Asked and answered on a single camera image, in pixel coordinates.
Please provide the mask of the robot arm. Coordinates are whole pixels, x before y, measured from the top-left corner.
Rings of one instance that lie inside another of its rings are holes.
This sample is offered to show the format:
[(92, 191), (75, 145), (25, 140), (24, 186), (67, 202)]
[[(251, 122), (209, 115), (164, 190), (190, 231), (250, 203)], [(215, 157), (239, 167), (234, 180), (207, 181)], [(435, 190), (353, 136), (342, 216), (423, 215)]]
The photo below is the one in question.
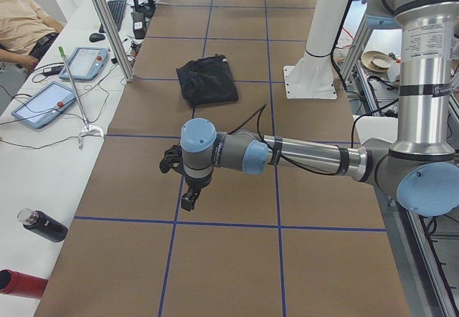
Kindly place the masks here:
[(249, 131), (219, 132), (203, 118), (181, 130), (176, 172), (188, 186), (181, 207), (193, 210), (215, 168), (261, 174), (291, 165), (312, 174), (350, 176), (379, 187), (424, 217), (458, 205), (458, 167), (446, 140), (450, 70), (458, 0), (367, 0), (370, 29), (402, 30), (397, 140), (372, 138), (343, 148)]

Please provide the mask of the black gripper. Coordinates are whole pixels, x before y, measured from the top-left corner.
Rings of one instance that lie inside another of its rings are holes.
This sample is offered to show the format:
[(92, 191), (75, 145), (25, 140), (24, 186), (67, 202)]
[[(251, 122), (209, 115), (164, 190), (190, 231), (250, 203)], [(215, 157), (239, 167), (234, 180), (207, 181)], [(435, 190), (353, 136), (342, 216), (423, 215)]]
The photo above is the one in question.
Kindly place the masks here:
[(212, 181), (212, 174), (208, 174), (205, 177), (195, 178), (190, 175), (185, 175), (185, 182), (189, 189), (181, 197), (181, 208), (191, 212), (195, 208), (195, 204), (199, 198), (201, 190), (207, 187)]

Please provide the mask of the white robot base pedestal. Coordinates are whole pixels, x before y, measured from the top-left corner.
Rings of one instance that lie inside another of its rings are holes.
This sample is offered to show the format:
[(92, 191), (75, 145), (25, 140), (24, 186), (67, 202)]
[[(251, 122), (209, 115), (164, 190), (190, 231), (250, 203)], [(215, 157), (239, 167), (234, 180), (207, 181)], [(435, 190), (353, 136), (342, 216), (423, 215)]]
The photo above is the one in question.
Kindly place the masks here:
[(296, 65), (283, 68), (288, 99), (337, 98), (333, 85), (332, 51), (350, 1), (317, 1), (303, 57)]

